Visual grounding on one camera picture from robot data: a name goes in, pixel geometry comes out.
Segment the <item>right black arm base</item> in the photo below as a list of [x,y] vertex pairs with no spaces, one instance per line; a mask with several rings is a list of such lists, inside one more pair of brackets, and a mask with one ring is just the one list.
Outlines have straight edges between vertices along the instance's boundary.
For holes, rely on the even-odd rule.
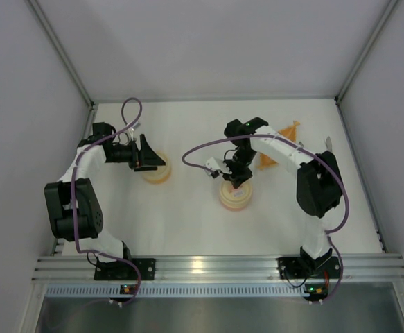
[[340,262],[335,256],[324,262],[307,262],[300,257],[280,257],[277,259],[277,264],[281,278],[289,280],[320,279],[324,277],[324,272],[330,279],[337,279],[342,271]]

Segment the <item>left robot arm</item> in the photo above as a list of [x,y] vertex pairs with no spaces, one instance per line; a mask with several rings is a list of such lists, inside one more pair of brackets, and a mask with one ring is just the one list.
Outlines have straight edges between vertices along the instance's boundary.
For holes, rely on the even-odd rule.
[[80,141],[65,174],[44,188],[53,236],[73,243],[77,253],[92,253],[104,262],[127,262],[132,256],[125,242],[105,229],[92,179],[104,164],[126,164],[134,172],[157,171],[167,165],[145,135],[139,136],[140,144],[135,139],[121,144],[114,141],[118,134],[108,123],[95,123],[92,134]]

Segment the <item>metal tongs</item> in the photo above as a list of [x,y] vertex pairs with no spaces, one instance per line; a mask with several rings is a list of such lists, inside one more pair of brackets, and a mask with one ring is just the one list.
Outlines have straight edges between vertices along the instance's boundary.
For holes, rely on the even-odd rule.
[[298,145],[312,153],[333,152],[333,143],[329,136],[307,136],[297,140]]

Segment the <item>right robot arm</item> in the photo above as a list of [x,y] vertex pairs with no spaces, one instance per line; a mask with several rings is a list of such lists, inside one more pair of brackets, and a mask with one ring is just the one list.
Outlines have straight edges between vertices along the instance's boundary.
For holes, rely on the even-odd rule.
[[334,154],[330,151],[312,153],[274,131],[259,117],[245,123],[237,119],[230,121],[224,135],[236,146],[233,157],[224,160],[222,170],[222,177],[233,188],[239,188],[252,177],[249,166],[257,153],[276,160],[295,178],[297,203],[308,216],[299,263],[310,272],[317,270],[332,255],[327,236],[344,225],[341,223],[327,230],[322,218],[342,199],[345,204],[349,203]]

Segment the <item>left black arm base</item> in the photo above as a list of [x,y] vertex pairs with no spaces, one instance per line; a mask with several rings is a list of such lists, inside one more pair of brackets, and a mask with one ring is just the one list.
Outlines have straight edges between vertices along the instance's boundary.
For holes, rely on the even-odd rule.
[[[154,258],[134,258],[132,263],[140,272],[142,281],[152,281],[155,279],[155,264]],[[94,279],[97,281],[128,281],[136,280],[137,273],[129,264],[114,261],[114,262],[99,262],[94,271]]]

